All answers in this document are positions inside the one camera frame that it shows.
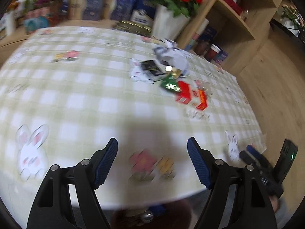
checkered tablecloth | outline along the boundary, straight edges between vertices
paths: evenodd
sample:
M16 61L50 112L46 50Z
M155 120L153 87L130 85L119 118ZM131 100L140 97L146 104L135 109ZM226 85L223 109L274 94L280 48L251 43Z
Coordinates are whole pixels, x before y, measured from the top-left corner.
M204 188L186 149L194 136L215 158L226 160L225 131L237 135L238 146L260 143L260 127L235 77L204 59L190 59L188 79L210 83L212 95L204 111L209 118L188 118L174 95L129 79L129 59L155 58L153 43L141 36L106 29L54 27L51 34L31 36L0 71L0 196L25 224L41 180L26 182L17 170L16 132L26 124L31 133L43 124L49 134L41 148L48 168L76 165L103 149L111 137L119 150L104 185L96 191L102 207L142 206L183 198ZM53 62L54 56L80 51L76 61ZM157 159L174 161L173 180L129 181L129 157L149 149ZM77 202L71 192L72 203Z

orange box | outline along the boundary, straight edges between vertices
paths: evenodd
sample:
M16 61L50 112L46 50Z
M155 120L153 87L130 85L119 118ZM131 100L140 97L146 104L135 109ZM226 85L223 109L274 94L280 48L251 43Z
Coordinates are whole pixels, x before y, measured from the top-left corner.
M178 85L181 88L181 92L176 96L177 102L188 104L199 110L205 110L208 107L206 95L203 90L183 81L178 81Z

